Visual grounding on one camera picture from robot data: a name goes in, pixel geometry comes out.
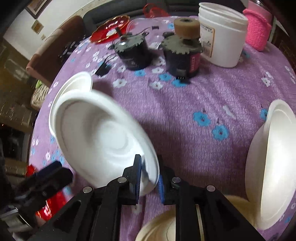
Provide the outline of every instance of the picture frame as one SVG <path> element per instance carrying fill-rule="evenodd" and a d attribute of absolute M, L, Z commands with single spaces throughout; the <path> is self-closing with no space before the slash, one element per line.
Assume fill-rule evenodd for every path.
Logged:
<path fill-rule="evenodd" d="M 51 0 L 32 0 L 25 8 L 34 19 L 37 19 Z"/>

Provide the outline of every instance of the red glass dish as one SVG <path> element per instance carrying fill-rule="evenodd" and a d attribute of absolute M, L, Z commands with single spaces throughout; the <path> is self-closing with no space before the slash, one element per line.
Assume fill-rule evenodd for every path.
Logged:
<path fill-rule="evenodd" d="M 123 15 L 106 21 L 104 24 L 99 26 L 95 32 L 93 32 L 90 37 L 90 41 L 92 43 L 102 44 L 119 38 L 115 28 L 119 27 L 121 32 L 125 34 L 129 19 L 129 16 Z"/>

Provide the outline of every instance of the purple tablecloth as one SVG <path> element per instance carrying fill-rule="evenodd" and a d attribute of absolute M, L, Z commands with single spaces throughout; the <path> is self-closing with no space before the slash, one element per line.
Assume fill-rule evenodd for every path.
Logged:
<path fill-rule="evenodd" d="M 146 38 L 155 49 L 162 33 L 173 29 L 173 18 L 136 19 L 130 24 L 131 31 L 160 26 Z M 35 124 L 30 164 L 41 169 L 57 159 L 71 168 L 50 135 L 49 110 L 65 81 L 88 71 L 93 76 L 93 88 L 112 96 L 130 112 L 176 175 L 196 186 L 211 184 L 224 194 L 246 198 L 244 169 L 248 148 L 266 119 L 270 103 L 283 99 L 296 111 L 295 74 L 284 55 L 270 43 L 263 52 L 245 45 L 235 68 L 220 68 L 202 59 L 198 75 L 185 85 L 166 72 L 163 54 L 157 50 L 159 57 L 144 70 L 126 70 L 115 58 L 109 62 L 111 71 L 97 77 L 94 73 L 101 62 L 113 52 L 107 49 L 109 45 L 85 40 L 57 75 Z M 73 173 L 73 183 L 63 190 L 68 200 L 87 185 L 74 170 Z M 281 235 L 295 206 L 296 197 L 273 227 L 260 231 L 266 240 Z M 145 223 L 168 208 L 161 205 L 156 190 L 142 197 L 136 207 L 123 207 L 121 240 L 134 240 Z"/>

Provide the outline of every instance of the chair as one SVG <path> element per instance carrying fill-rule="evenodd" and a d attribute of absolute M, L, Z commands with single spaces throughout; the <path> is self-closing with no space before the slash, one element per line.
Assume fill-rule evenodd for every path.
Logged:
<path fill-rule="evenodd" d="M 83 36 L 84 25 L 82 18 L 80 16 L 70 18 L 39 47 L 29 61 L 26 72 L 50 87 L 62 68 L 59 55 L 65 50 L 67 44 L 81 40 Z"/>

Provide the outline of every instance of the red label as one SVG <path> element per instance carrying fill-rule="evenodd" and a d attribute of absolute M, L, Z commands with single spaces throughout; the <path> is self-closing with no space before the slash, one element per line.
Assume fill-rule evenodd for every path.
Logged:
<path fill-rule="evenodd" d="M 200 65 L 200 53 L 190 57 L 190 73 L 196 71 Z"/>

